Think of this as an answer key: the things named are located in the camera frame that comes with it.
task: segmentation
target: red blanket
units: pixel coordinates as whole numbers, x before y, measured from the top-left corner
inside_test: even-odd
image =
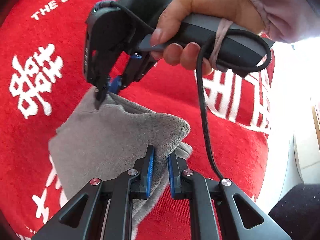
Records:
[[[48,141],[90,87],[82,76],[85,19],[99,0],[20,0],[0,29],[0,208],[16,233],[31,238],[67,201]],[[122,57],[113,70],[120,74]],[[266,71],[245,80],[231,71],[205,77],[212,148],[222,173],[256,200],[269,131]],[[215,179],[208,163],[193,72],[160,61],[121,96],[189,122],[188,164]],[[167,189],[139,227],[138,240],[189,239],[187,201]]]

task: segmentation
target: folded garment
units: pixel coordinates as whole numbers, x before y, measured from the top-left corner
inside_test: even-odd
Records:
[[[115,94],[108,94],[99,110],[91,88],[49,142],[49,151],[68,199],[90,179],[109,180],[133,167],[156,148],[151,196],[134,200],[132,231],[151,211],[168,185],[167,157],[176,151],[188,158],[192,148],[181,141],[189,124],[176,116],[155,113]]]

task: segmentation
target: metal screw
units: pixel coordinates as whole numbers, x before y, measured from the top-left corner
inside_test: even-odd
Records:
[[[134,176],[134,175],[137,175],[138,174],[138,171],[136,169],[131,169],[131,170],[128,170],[128,174],[130,176]]]
[[[183,171],[183,174],[186,175],[186,176],[191,176],[193,174],[193,170],[191,169],[185,169]]]
[[[223,186],[230,186],[232,184],[232,181],[230,179],[223,179],[221,183]]]
[[[96,185],[100,184],[100,179],[94,178],[94,179],[90,180],[90,184],[92,186],[96,186]]]

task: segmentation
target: pink sleeve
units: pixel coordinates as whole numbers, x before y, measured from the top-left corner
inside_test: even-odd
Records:
[[[306,0],[251,0],[260,13],[264,32],[273,41],[293,43],[320,36],[320,18]]]

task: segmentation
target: hand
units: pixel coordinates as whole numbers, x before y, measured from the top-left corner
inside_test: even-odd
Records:
[[[157,28],[152,34],[152,46],[171,39],[179,30],[181,21],[190,13],[198,13],[231,20],[254,33],[260,33],[265,25],[250,0],[173,0],[161,14]],[[151,52],[155,59],[164,58],[170,65],[181,64],[188,70],[195,70],[200,46],[194,42],[184,49],[179,44],[170,44],[163,53]],[[203,60],[203,75],[212,72],[209,61]]]

